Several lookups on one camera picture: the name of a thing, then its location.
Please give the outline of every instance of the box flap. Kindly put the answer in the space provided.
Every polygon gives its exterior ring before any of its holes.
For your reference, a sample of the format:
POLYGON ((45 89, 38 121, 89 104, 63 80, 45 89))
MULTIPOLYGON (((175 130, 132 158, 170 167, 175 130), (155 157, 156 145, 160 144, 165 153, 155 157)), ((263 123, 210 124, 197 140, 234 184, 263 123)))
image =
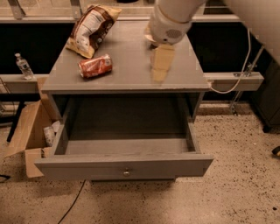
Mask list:
POLYGON ((25 154, 25 165, 26 165, 26 175, 28 178, 37 178, 42 177, 44 174, 37 168, 34 164, 35 160, 38 158, 48 158, 51 152, 51 147, 47 147, 44 149, 32 149, 26 150, 25 154))
POLYGON ((55 112, 55 110, 53 109, 53 106, 49 100, 49 97, 47 94, 43 94, 41 89, 46 81, 46 77, 43 78, 37 78, 37 84, 38 84, 38 92, 40 94, 40 98, 41 101, 46 109, 46 112, 48 113, 48 115, 51 117, 52 121, 58 121, 60 119, 60 116, 57 115, 57 113, 55 112))
POLYGON ((51 125, 52 121, 41 101, 27 105, 21 112, 5 156, 9 157, 25 149, 46 147, 43 128, 51 125))

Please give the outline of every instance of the gray table surface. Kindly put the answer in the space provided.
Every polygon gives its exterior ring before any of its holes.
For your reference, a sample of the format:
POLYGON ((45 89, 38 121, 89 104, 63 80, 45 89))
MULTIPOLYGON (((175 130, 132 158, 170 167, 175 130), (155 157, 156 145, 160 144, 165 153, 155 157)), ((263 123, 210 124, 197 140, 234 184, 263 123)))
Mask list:
POLYGON ((89 94, 121 92, 204 92, 209 89, 189 39, 175 45, 175 58, 163 82, 151 77, 150 42, 144 37, 148 21, 117 21, 94 57, 107 53, 113 71, 93 79, 80 76, 83 57, 63 49, 43 92, 49 94, 89 94))

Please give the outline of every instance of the caster wheel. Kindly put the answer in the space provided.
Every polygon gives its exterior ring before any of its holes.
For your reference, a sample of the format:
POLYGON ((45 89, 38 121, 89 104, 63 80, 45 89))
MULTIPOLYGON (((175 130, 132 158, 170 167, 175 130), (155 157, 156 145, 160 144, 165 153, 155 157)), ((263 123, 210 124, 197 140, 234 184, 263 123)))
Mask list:
POLYGON ((276 156, 280 156, 280 146, 276 147, 273 151, 272 151, 273 155, 276 156))
POLYGON ((265 125, 265 126, 263 127, 262 131, 263 131, 264 133, 269 133, 269 132, 271 131, 271 127, 265 125))

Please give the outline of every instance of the white cable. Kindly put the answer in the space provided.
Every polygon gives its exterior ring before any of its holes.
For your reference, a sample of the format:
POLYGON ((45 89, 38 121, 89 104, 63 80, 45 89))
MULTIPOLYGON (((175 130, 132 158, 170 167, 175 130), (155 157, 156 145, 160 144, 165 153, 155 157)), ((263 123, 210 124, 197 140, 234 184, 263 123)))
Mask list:
POLYGON ((213 90, 214 92, 216 92, 218 94, 222 94, 222 95, 229 94, 230 92, 235 90, 235 88, 238 86, 239 82, 241 81, 242 77, 244 76, 244 69, 245 69, 247 61, 249 59, 249 55, 251 53, 251 38, 250 38, 250 31, 249 31, 249 29, 247 29, 247 34, 248 34, 248 53, 247 53, 247 57, 246 57, 246 59, 244 61, 244 64, 243 64, 243 67, 242 67, 242 70, 241 70, 241 74, 239 76, 238 81, 235 83, 235 85, 231 89, 229 89, 228 91, 225 91, 225 92, 214 89, 212 87, 212 84, 211 84, 210 89, 213 90))

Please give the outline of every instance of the red can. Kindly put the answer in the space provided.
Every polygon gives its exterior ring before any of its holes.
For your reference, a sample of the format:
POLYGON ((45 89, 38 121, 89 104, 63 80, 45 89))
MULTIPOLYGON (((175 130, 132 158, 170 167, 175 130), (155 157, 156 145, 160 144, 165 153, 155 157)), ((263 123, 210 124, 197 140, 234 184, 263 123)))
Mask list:
POLYGON ((96 59, 84 59, 78 64, 80 75, 83 78, 94 77, 99 74, 105 74, 113 68, 112 59, 108 54, 105 54, 96 59))

